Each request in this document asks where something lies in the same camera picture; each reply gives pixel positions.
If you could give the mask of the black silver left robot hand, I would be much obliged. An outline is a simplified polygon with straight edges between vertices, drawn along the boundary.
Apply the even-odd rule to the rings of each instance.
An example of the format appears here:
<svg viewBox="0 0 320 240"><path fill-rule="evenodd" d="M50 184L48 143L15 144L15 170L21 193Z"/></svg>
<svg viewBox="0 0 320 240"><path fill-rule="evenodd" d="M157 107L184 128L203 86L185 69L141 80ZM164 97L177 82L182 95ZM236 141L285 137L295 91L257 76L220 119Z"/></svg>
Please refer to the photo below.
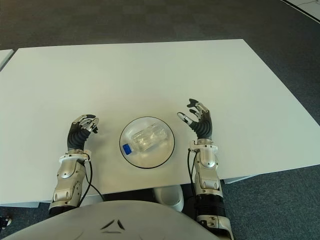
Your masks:
<svg viewBox="0 0 320 240"><path fill-rule="evenodd" d="M99 118L93 114L83 114L76 118L70 126L67 136L67 150L84 150L85 143L91 133L98 133Z"/></svg>

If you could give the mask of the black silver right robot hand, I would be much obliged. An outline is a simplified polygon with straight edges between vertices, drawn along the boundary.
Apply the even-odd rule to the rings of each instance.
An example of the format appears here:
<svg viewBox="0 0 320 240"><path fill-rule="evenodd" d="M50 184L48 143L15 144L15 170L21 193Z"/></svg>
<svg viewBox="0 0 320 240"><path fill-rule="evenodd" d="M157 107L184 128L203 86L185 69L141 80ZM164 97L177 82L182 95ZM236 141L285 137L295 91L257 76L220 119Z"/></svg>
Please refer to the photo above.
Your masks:
<svg viewBox="0 0 320 240"><path fill-rule="evenodd" d="M212 140L213 125L210 110L193 98L189 99L187 107L189 112L197 118L197 121L182 112L178 112L177 116L195 132L198 139Z"/></svg>

